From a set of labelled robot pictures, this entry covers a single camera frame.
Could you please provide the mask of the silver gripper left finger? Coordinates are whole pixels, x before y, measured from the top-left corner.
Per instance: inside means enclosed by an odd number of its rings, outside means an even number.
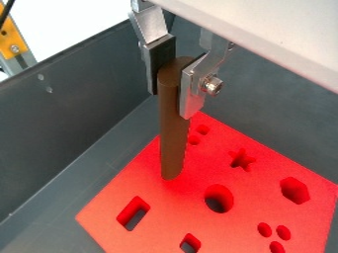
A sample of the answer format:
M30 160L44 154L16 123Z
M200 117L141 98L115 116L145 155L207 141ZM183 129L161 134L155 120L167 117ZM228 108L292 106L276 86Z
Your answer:
M128 17L145 63L148 92L156 95L157 72L175 57L175 37L168 32L163 9L147 0L131 0Z

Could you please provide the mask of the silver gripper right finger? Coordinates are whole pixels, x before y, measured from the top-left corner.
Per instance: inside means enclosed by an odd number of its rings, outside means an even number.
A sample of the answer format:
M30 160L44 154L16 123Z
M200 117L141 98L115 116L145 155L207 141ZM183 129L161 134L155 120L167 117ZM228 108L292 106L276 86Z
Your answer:
M235 44L205 29L200 29L199 44L207 50L181 70L179 115L188 120L201 109L207 95L216 96L223 87L217 77L221 63L231 55Z

